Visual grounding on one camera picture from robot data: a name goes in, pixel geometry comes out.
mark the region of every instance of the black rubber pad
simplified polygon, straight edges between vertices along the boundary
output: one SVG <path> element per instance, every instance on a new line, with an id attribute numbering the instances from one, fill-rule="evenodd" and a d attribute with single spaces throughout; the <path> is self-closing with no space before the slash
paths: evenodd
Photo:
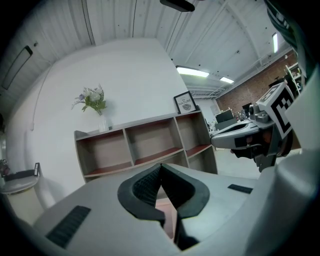
<path id="1" fill-rule="evenodd" d="M 56 245 L 66 248 L 91 209 L 77 205 L 51 230 L 46 237 Z"/>
<path id="2" fill-rule="evenodd" d="M 251 187 L 239 186 L 236 184 L 231 184 L 230 186 L 228 186 L 228 189 L 236 190 L 236 191 L 247 193 L 247 194 L 250 194 L 251 191 L 253 190 L 253 188 Z"/>

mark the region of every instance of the ceiling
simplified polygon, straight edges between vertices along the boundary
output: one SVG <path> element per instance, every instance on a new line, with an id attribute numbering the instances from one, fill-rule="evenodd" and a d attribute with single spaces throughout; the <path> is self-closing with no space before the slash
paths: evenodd
<path id="1" fill-rule="evenodd" d="M 19 52 L 31 58 L 8 90 L 0 87 L 0 113 L 17 100 L 50 64 L 91 45 L 124 38 L 157 38 L 176 66 L 210 73 L 182 75 L 195 99 L 214 99 L 240 85 L 291 48 L 272 26 L 263 0 L 190 0 L 194 12 L 179 12 L 159 0 L 47 0 L 24 20 L 0 62 L 0 84 Z M 227 77 L 235 82 L 220 81 Z"/>

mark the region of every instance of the bookshelf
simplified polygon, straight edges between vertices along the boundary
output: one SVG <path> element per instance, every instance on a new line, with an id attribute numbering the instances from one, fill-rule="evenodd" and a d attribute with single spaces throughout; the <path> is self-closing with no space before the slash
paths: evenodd
<path id="1" fill-rule="evenodd" d="M 107 132 L 74 132 L 86 182 L 155 163 L 217 174 L 214 148 L 200 110 L 115 126 Z"/>

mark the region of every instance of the framed sign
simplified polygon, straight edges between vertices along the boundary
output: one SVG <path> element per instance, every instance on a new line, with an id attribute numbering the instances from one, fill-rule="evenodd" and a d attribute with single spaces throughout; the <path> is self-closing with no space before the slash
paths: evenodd
<path id="1" fill-rule="evenodd" d="M 173 97 L 179 114 L 188 113 L 196 110 L 196 104 L 190 91 L 181 93 Z"/>

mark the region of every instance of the glass vase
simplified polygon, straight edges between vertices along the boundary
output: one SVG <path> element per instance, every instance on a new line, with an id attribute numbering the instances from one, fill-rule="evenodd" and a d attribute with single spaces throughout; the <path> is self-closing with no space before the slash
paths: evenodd
<path id="1" fill-rule="evenodd" d="M 105 111 L 98 112 L 99 116 L 99 132 L 107 132 L 109 131 L 108 119 Z"/>

